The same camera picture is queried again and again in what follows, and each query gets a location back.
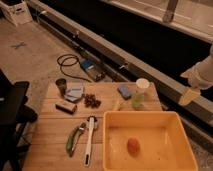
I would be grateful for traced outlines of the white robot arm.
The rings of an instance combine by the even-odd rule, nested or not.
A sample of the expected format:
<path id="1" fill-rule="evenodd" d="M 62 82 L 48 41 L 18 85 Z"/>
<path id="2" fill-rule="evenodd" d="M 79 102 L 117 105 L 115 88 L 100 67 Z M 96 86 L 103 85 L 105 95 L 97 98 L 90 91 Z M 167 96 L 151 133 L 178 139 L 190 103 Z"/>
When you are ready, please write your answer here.
<path id="1" fill-rule="evenodd" d="M 209 56 L 187 69 L 181 77 L 186 78 L 189 84 L 179 99 L 181 106 L 186 106 L 196 99 L 202 90 L 213 87 L 213 44 Z"/>

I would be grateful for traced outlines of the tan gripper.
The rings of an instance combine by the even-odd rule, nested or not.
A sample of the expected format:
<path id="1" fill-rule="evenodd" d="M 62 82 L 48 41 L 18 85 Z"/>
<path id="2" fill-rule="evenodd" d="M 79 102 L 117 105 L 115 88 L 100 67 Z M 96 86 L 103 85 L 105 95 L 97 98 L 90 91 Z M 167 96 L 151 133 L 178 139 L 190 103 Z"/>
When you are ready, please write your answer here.
<path id="1" fill-rule="evenodd" d="M 200 90 L 196 88 L 187 88 L 179 99 L 181 106 L 186 106 L 200 95 Z"/>

